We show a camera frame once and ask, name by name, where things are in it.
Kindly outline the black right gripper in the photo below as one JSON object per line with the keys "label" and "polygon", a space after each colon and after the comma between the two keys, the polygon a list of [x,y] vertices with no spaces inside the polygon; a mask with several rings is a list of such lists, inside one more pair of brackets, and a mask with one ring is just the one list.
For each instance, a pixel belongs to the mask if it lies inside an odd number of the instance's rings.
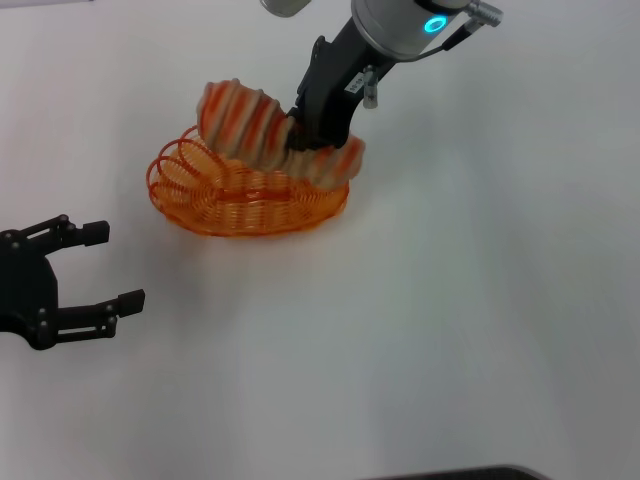
{"label": "black right gripper", "polygon": [[364,98],[365,70],[371,67],[375,78],[382,80],[395,64],[371,45],[356,18],[351,17],[331,42],[318,37],[295,104],[287,113],[293,126],[286,146],[296,151],[344,146]]}

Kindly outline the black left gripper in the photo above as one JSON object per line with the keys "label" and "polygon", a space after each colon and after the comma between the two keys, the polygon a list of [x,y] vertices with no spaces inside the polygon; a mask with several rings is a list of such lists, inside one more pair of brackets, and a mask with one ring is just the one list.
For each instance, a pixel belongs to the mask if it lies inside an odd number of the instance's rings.
{"label": "black left gripper", "polygon": [[74,224],[62,214],[20,233],[1,233],[1,332],[22,337],[34,350],[59,343],[113,338],[118,320],[139,314],[145,292],[135,290],[94,305],[58,309],[58,285],[42,253],[109,241],[107,221]]}

